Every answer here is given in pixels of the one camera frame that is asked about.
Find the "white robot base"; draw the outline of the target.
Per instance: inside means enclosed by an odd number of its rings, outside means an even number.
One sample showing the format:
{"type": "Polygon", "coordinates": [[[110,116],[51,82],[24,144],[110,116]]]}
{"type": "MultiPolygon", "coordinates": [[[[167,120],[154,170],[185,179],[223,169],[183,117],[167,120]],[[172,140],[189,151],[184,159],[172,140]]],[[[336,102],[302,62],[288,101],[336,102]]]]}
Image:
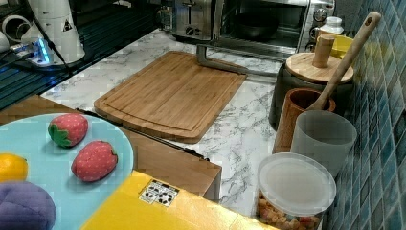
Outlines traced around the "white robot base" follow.
{"type": "Polygon", "coordinates": [[[21,41],[34,49],[35,56],[29,62],[46,67],[70,64],[85,56],[69,0],[28,0],[28,3],[34,21],[21,41]]]}

